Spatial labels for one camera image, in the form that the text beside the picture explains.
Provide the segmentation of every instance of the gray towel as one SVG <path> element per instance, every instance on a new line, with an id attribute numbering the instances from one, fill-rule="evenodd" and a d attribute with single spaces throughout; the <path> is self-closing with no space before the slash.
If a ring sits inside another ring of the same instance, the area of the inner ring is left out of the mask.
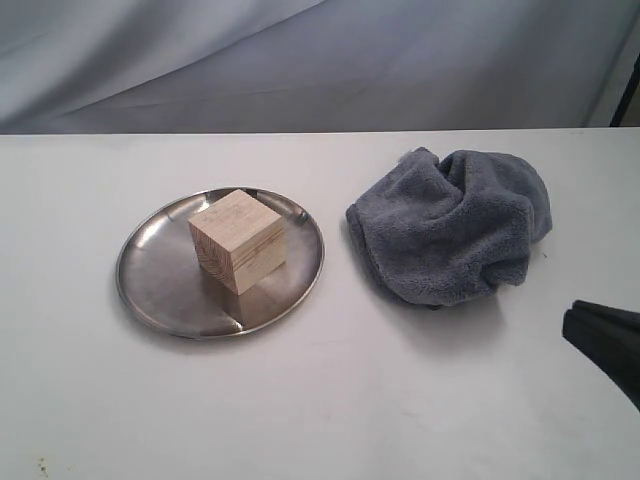
<path id="1" fill-rule="evenodd" d="M 347 210 L 356 248 L 387 293 L 455 305 L 520 285 L 551 230 L 544 182 L 523 159 L 419 148 Z"/>

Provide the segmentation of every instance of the metal plate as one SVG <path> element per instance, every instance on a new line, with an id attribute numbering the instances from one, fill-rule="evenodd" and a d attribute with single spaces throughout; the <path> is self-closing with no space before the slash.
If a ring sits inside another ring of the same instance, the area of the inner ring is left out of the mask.
<path id="1" fill-rule="evenodd" d="M 138 320 L 185 338 L 241 335 L 278 320 L 309 293 L 324 259 L 320 230 L 300 205 L 264 190 L 242 188 L 284 217 L 286 263 L 240 296 L 200 268 L 187 220 L 234 190 L 173 202 L 131 234 L 118 258 L 116 284 Z"/>

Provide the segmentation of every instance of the plate rim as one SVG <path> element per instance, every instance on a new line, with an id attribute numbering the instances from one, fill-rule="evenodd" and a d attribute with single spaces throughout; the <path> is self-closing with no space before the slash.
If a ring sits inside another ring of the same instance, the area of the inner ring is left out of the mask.
<path id="1" fill-rule="evenodd" d="M 263 192 L 263 193 L 267 193 L 267 194 L 271 194 L 271 195 L 276 195 L 276 196 L 278 196 L 280 198 L 283 198 L 283 199 L 285 199 L 285 200 L 287 200 L 289 202 L 293 202 L 295 205 L 300 207 L 303 211 L 307 212 L 307 214 L 309 215 L 309 220 L 311 220 L 311 222 L 313 223 L 315 231 L 318 234 L 318 239 L 320 240 L 320 262 L 318 264 L 318 269 L 315 272 L 313 280 L 311 281 L 311 283 L 309 284 L 307 289 L 302 293 L 302 295 L 300 295 L 300 297 L 289 308 L 287 308 L 284 312 L 280 313 L 279 315 L 276 315 L 274 318 L 270 319 L 269 321 L 267 321 L 267 322 L 265 322 L 263 324 L 260 324 L 258 326 L 255 326 L 255 327 L 253 327 L 253 328 L 251 328 L 249 330 L 241 330 L 239 332 L 225 333 L 225 334 L 222 334 L 222 335 L 197 336 L 197 337 L 194 337 L 194 336 L 191 336 L 191 335 L 182 335 L 180 333 L 177 333 L 177 332 L 174 332 L 174 331 L 170 330 L 169 328 L 167 328 L 167 327 L 165 327 L 165 326 L 163 326 L 161 324 L 157 324 L 155 322 L 151 322 L 145 315 L 140 314 L 138 312 L 138 309 L 136 309 L 133 306 L 133 304 L 128 299 L 127 295 L 125 294 L 125 292 L 123 290 L 122 282 L 121 282 L 121 279 L 120 279 L 121 271 L 122 271 L 122 257 L 124 256 L 125 250 L 129 246 L 129 243 L 131 242 L 133 237 L 138 233 L 138 231 L 146 223 L 148 223 L 153 217 L 158 215 L 160 212 L 162 212 L 166 208 L 170 207 L 171 205 L 174 205 L 176 203 L 182 202 L 182 201 L 187 200 L 189 198 L 196 197 L 198 195 L 206 195 L 208 193 L 216 192 L 216 191 L 219 191 L 219 190 L 231 190 L 231 191 L 233 191 L 233 190 L 243 190 L 243 191 L 254 190 L 254 191 L 257 191 L 257 192 Z M 132 315 L 133 317 L 135 317 L 135 319 L 138 320 L 139 322 L 141 322 L 143 325 L 151 328 L 152 330 L 155 330 L 156 332 L 168 334 L 168 335 L 173 336 L 173 337 L 185 338 L 185 339 L 188 339 L 188 340 L 195 340 L 195 341 L 211 341 L 211 340 L 227 338 L 227 337 L 238 337 L 238 336 L 242 336 L 242 335 L 246 335 L 246 334 L 249 334 L 249 333 L 256 332 L 256 331 L 261 330 L 261 329 L 263 329 L 265 327 L 268 327 L 269 325 L 277 322 L 281 318 L 283 318 L 286 315 L 288 315 L 289 313 L 291 313 L 293 310 L 295 310 L 302 303 L 302 301 L 305 298 L 307 298 L 309 293 L 311 293 L 311 290 L 313 289 L 313 287 L 318 282 L 318 279 L 320 278 L 320 274 L 322 272 L 322 268 L 324 266 L 324 257 L 325 257 L 325 245 L 324 245 L 324 237 L 322 236 L 322 231 L 320 230 L 320 227 L 318 226 L 318 223 L 316 222 L 315 217 L 313 215 L 311 215 L 309 213 L 309 211 L 306 208 L 304 208 L 302 205 L 300 205 L 298 202 L 296 202 L 294 200 L 291 200 L 290 198 L 285 197 L 284 195 L 281 195 L 281 194 L 279 194 L 277 192 L 272 192 L 271 190 L 265 190 L 264 188 L 256 188 L 256 187 L 221 187 L 221 188 L 213 188 L 213 189 L 209 189 L 209 190 L 201 190 L 201 191 L 192 193 L 190 195 L 185 195 L 185 196 L 180 197 L 180 198 L 178 198 L 176 200 L 173 200 L 173 201 L 163 205 L 159 209 L 155 210 L 153 213 L 147 215 L 144 218 L 144 220 L 142 220 L 140 223 L 138 223 L 138 225 L 129 234 L 127 239 L 124 241 L 122 247 L 120 248 L 120 253 L 118 254 L 118 258 L 116 260 L 115 282 L 116 282 L 116 289 L 118 291 L 118 296 L 120 297 L 120 301 L 122 302 L 122 304 L 126 307 L 127 312 L 130 315 Z"/>

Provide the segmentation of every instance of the wooden block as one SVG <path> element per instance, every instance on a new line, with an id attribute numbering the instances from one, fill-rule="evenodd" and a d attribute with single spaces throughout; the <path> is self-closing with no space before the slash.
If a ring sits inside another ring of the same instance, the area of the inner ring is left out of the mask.
<path id="1" fill-rule="evenodd" d="M 189 219 L 202 268 L 240 295 L 282 265 L 284 219 L 235 190 Z"/>

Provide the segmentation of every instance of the white table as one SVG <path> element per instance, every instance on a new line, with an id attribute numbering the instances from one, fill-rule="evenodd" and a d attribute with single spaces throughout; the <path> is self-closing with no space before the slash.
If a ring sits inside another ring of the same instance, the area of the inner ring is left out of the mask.
<path id="1" fill-rule="evenodd" d="M 343 213 L 411 148 L 505 151 L 546 180 L 529 276 L 438 312 L 364 281 Z M 0 478 L 633 479 L 640 414 L 561 337 L 582 298 L 640 311 L 640 130 L 0 137 Z M 293 315 L 197 343 L 129 319 L 127 235 L 228 185 L 317 219 Z"/>

